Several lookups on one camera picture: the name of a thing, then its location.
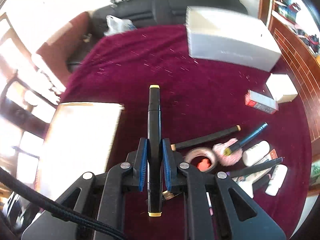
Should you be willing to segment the white bottle orange cap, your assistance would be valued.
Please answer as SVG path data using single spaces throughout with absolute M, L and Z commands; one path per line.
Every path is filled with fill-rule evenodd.
M 276 165 L 265 193 L 269 196 L 276 196 L 286 177 L 288 168 L 283 164 Z

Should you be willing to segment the black marker yellow caps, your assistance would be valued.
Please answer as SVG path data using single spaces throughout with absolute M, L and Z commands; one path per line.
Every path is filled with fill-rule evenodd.
M 160 87 L 149 87 L 148 106 L 148 152 L 147 152 L 148 215 L 160 217 L 162 214 L 162 128 Z

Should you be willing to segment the black marker yellow-green cap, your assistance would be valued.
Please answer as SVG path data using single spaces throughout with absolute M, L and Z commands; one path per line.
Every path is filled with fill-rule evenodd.
M 238 140 L 237 142 L 231 144 L 227 148 L 225 148 L 223 155 L 229 156 L 233 152 L 241 149 L 243 146 L 248 144 L 250 141 L 252 141 L 255 137 L 257 137 L 266 127 L 268 126 L 268 123 L 263 123 L 261 126 L 259 126 L 257 129 L 255 129 L 253 132 L 248 134 L 246 137 L 242 138 L 241 140 Z

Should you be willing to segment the brown tape roll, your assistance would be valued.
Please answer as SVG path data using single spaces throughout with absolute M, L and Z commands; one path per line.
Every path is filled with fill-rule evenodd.
M 217 156 L 211 148 L 198 147 L 187 153 L 184 161 L 195 165 L 201 172 L 211 172 L 217 165 Z

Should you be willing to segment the black marker beige caps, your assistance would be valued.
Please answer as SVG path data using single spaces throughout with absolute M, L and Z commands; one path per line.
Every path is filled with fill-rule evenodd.
M 230 134 L 233 134 L 233 133 L 239 132 L 239 131 L 241 131 L 241 127 L 240 127 L 240 125 L 236 125 L 231 128 L 225 129 L 223 131 L 218 131 L 218 132 L 215 132 L 215 133 L 212 133 L 209 135 L 205 135 L 205 136 L 198 137 L 195 139 L 190 139 L 190 140 L 187 140 L 184 142 L 171 144 L 171 149 L 173 151 L 176 151 L 176 150 L 180 150 L 180 149 L 184 149 L 184 148 L 189 148 L 191 146 L 196 146 L 196 145 L 199 145 L 202 143 L 215 141 L 217 139 L 223 138 L 225 136 L 228 136 Z

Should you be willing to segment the white blue long box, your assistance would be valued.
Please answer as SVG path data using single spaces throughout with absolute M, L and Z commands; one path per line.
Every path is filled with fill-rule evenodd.
M 277 152 L 275 149 L 273 149 L 253 166 L 244 168 L 243 171 L 240 171 L 239 175 L 237 176 L 232 176 L 232 179 L 236 183 L 246 181 L 253 184 L 271 170 L 272 165 L 267 165 L 266 163 L 276 160 L 277 157 Z

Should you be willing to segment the black marker purple cap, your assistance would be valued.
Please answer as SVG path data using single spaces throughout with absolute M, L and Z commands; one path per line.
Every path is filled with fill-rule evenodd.
M 253 174 L 256 172 L 267 170 L 267 169 L 272 168 L 278 164 L 281 164 L 282 162 L 283 162 L 283 158 L 280 157 L 280 158 L 276 158 L 276 159 L 273 159 L 270 161 L 266 161 L 261 164 L 253 165 L 251 167 L 243 168 L 242 170 L 227 172 L 227 175 L 229 175 L 231 178 L 246 176 L 249 174 Z

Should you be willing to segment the white plastic bottle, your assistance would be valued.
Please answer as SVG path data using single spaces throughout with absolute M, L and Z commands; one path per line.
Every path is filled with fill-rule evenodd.
M 247 167 L 252 166 L 267 155 L 269 151 L 269 143 L 265 140 L 261 141 L 243 152 L 242 161 Z

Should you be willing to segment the gold-rimmed white storage box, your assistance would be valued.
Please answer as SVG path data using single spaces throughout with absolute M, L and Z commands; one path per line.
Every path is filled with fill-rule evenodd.
M 60 104 L 42 147 L 39 193 L 56 200 L 83 173 L 104 173 L 123 110 L 118 103 Z

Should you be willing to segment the red and grey small box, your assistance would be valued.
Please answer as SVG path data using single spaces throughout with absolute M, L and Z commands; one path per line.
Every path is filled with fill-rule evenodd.
M 268 114 L 278 111 L 278 103 L 275 100 L 252 90 L 245 94 L 245 105 Z

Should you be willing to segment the maroon bed cover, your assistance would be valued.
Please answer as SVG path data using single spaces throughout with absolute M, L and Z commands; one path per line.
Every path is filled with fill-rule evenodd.
M 245 105 L 247 91 L 263 91 L 268 76 L 254 68 L 193 59 L 185 26 L 154 26 L 102 38 L 69 78 L 61 101 L 124 106 L 109 166 L 122 162 L 146 136 L 151 85 L 160 87 L 163 137 L 173 143 L 235 125 L 242 138 L 267 123 L 256 141 L 267 141 L 288 172 L 276 196 L 259 190 L 254 200 L 290 237 L 308 191 L 311 140 L 300 98 L 282 103 L 274 114 Z

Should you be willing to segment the small white cardboard box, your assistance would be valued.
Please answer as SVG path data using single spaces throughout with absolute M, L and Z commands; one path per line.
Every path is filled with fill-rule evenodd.
M 273 74 L 266 81 L 266 86 L 272 98 L 277 103 L 292 102 L 298 92 L 287 74 Z

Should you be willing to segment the wooden brick-pattern sideboard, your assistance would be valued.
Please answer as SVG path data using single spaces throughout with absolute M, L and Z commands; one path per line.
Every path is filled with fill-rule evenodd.
M 303 41 L 289 29 L 289 21 L 276 11 L 275 0 L 259 0 L 258 18 L 280 47 L 303 102 L 312 142 L 319 140 L 319 63 Z

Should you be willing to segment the white plastic bag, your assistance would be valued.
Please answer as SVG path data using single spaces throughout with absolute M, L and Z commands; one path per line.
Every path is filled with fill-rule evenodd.
M 104 32 L 104 36 L 112 36 L 136 29 L 131 20 L 117 18 L 112 15 L 106 16 L 106 23 L 107 31 Z

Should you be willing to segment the large grey shoe box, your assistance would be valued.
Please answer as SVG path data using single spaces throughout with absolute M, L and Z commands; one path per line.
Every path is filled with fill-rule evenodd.
M 264 23 L 231 10 L 187 7 L 189 56 L 270 72 L 281 51 Z

